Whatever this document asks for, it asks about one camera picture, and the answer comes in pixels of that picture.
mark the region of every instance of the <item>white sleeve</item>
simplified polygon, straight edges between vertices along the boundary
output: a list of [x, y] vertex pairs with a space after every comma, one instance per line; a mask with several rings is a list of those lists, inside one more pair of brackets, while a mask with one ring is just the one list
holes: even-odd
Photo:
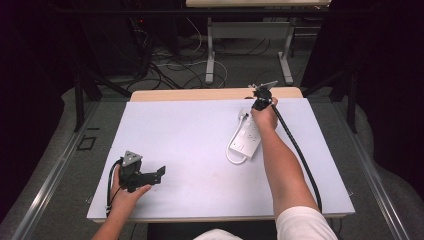
[[286, 209], [277, 218], [278, 240], [285, 239], [336, 239], [321, 213], [303, 206]]

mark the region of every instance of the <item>power strip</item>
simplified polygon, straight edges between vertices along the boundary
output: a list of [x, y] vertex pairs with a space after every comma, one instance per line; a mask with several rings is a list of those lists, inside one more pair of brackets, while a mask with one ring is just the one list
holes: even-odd
[[231, 142], [230, 148], [250, 159], [260, 143], [261, 137], [259, 135], [259, 130], [252, 116], [249, 115], [246, 120], [243, 121], [242, 127]]

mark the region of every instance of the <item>black cable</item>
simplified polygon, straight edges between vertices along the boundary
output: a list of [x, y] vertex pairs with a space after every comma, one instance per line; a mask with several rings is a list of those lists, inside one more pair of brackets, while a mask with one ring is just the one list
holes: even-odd
[[112, 200], [113, 199], [110, 199], [110, 189], [111, 189], [111, 185], [112, 185], [111, 182], [112, 182], [113, 171], [115, 170], [116, 165], [122, 163], [122, 161], [123, 161], [123, 158], [121, 157], [119, 160], [117, 160], [113, 164], [113, 166], [112, 166], [112, 168], [110, 169], [110, 172], [109, 172], [109, 180], [108, 180], [108, 183], [107, 183], [107, 196], [106, 196], [107, 197], [107, 199], [106, 199], [106, 203], [107, 203], [107, 205], [106, 205], [106, 217], [109, 216], [110, 210], [112, 210]]
[[134, 224], [133, 230], [132, 230], [132, 232], [131, 232], [131, 237], [130, 237], [130, 239], [132, 239], [132, 238], [134, 237], [135, 227], [137, 227], [137, 223], [136, 223], [136, 224]]
[[303, 153], [300, 150], [299, 146], [297, 145], [296, 140], [294, 139], [293, 135], [291, 134], [289, 128], [287, 127], [286, 123], [284, 122], [283, 117], [281, 117], [280, 112], [278, 111], [277, 107], [273, 103], [271, 103], [271, 107], [274, 110], [275, 114], [277, 115], [277, 118], [280, 120], [281, 125], [283, 126], [284, 130], [287, 133], [287, 136], [290, 138], [290, 141], [293, 143], [293, 146], [296, 148], [297, 154], [299, 155], [300, 160], [302, 161], [303, 167], [305, 168], [306, 174], [308, 175], [309, 180], [311, 181], [311, 184], [312, 184], [312, 188], [314, 189], [315, 197], [317, 198], [318, 208], [319, 208], [320, 212], [322, 212], [321, 195], [319, 194], [319, 190], [318, 190], [317, 184], [315, 183], [314, 176], [312, 176], [311, 170], [309, 170], [308, 163], [306, 162], [305, 157], [303, 156]]

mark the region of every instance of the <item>white cord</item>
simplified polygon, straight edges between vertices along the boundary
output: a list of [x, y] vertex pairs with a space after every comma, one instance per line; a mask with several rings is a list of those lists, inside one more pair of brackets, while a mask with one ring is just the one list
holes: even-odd
[[231, 142], [233, 142], [233, 140], [234, 140], [234, 138], [236, 137], [236, 135], [237, 135], [238, 131], [240, 130], [241, 124], [243, 123], [243, 120], [244, 120], [244, 119], [245, 119], [245, 117], [244, 117], [244, 116], [240, 116], [240, 120], [239, 120], [239, 124], [238, 124], [238, 126], [237, 126], [237, 129], [236, 129], [236, 131], [234, 132], [234, 135], [231, 137], [230, 142], [229, 142], [229, 143], [228, 143], [228, 145], [227, 145], [227, 150], [225, 151], [225, 154], [227, 155], [227, 159], [228, 159], [228, 161], [230, 161], [230, 162], [231, 162], [231, 163], [233, 163], [233, 164], [242, 164], [242, 163], [244, 163], [244, 162], [247, 160], [247, 157], [246, 157], [246, 156], [244, 156], [244, 157], [243, 157], [243, 159], [242, 159], [241, 161], [236, 162], [236, 161], [234, 161], [234, 160], [232, 160], [232, 159], [231, 159], [230, 154], [229, 154], [229, 152], [230, 152]]

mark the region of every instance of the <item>handheld controller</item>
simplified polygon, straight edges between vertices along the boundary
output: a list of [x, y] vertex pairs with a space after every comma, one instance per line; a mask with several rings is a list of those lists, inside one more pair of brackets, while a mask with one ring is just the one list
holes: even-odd
[[255, 88], [253, 92], [253, 96], [257, 97], [256, 101], [253, 103], [252, 108], [262, 111], [272, 102], [272, 94], [269, 91], [272, 87], [274, 87], [278, 82], [270, 82], [261, 84], [260, 86]]
[[165, 166], [159, 168], [156, 172], [141, 173], [141, 159], [143, 157], [136, 153], [126, 151], [125, 156], [120, 163], [119, 185], [128, 192], [134, 192], [137, 188], [144, 185], [155, 185], [161, 183], [161, 177], [165, 175]]

